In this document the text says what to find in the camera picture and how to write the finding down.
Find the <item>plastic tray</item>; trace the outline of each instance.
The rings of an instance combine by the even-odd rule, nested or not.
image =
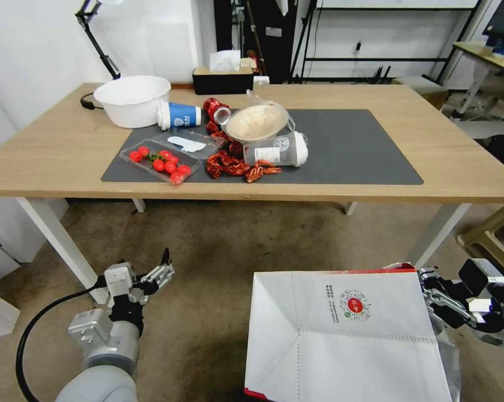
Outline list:
[[[174,184],[170,181],[170,175],[168,173],[159,173],[159,172],[155,171],[153,169],[152,162],[150,162],[148,159],[143,159],[140,162],[134,162],[133,160],[131,160],[129,158],[129,154],[132,151],[136,151],[138,149],[138,147],[141,147],[141,146],[148,147],[151,154],[158,154],[160,151],[168,151],[172,155],[176,156],[179,159],[179,162],[177,164],[178,166],[182,165],[182,164],[189,165],[190,175],[188,175],[185,178],[185,180],[187,178],[191,177],[197,171],[199,166],[201,165],[201,161],[199,159],[197,159],[189,154],[186,154],[184,152],[178,151],[175,148],[166,146],[163,143],[160,143],[158,141],[151,140],[149,138],[146,140],[142,140],[139,143],[137,143],[136,145],[134,145],[130,148],[124,149],[123,151],[121,151],[119,153],[120,158],[126,160],[130,164],[132,164],[140,169],[143,169],[146,172],[148,172],[149,174],[151,174],[151,175],[153,175],[153,176],[155,176],[155,177],[157,177],[167,183],[170,183],[170,184]]]
[[[195,152],[186,152],[183,151],[182,147],[180,145],[173,144],[168,141],[168,138],[170,137],[181,137],[185,138],[187,140],[192,140],[196,142],[201,142],[205,144],[205,148],[199,151]],[[184,152],[185,154],[188,154],[190,156],[193,156],[194,158],[201,159],[201,160],[206,160],[208,157],[211,155],[214,155],[218,152],[220,148],[222,148],[225,144],[225,139],[220,138],[220,137],[210,137],[205,134],[200,134],[196,133],[192,130],[184,130],[182,128],[173,128],[170,129],[167,132],[164,132],[162,134],[159,134],[153,139],[157,142],[160,142],[161,144],[164,144],[165,146],[179,151],[179,152]]]

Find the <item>black tissue box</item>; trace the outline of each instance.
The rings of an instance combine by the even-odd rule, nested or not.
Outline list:
[[[198,67],[192,73],[192,80],[196,95],[244,94],[247,89],[253,89],[253,71],[249,66],[223,73]]]

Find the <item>desk lamp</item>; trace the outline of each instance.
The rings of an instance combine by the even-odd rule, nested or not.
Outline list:
[[[84,29],[84,32],[86,32],[86,35],[88,35],[88,39],[90,39],[90,42],[92,42],[92,45],[94,45],[94,48],[97,50],[97,53],[101,58],[101,61],[107,68],[108,72],[111,74],[112,79],[118,79],[121,76],[119,68],[116,66],[114,61],[112,61],[110,56],[106,55],[103,52],[103,50],[101,50],[101,47],[97,43],[97,40],[95,40],[95,37],[90,30],[89,24],[92,18],[95,15],[97,15],[97,11],[99,10],[99,7],[101,7],[102,4],[106,6],[116,6],[120,3],[123,3],[124,1],[125,0],[96,0],[92,9],[88,11],[88,7],[92,3],[92,0],[84,0],[80,10],[78,10],[77,13],[75,14],[75,17],[77,17],[77,21]]]

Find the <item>gray desk mat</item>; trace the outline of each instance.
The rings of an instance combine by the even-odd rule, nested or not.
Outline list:
[[[309,157],[301,167],[284,166],[282,173],[264,175],[263,184],[422,184],[423,180],[368,110],[289,110],[296,129],[308,138]],[[193,131],[205,133],[205,124]],[[135,128],[123,150],[160,134],[158,126]],[[159,179],[119,158],[102,181]],[[188,182],[242,183],[242,177],[222,176],[217,181],[201,166]]]

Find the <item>tissue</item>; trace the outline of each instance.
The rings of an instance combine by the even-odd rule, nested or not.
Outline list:
[[[209,70],[211,72],[238,71],[240,68],[240,50],[222,50],[210,55]]]

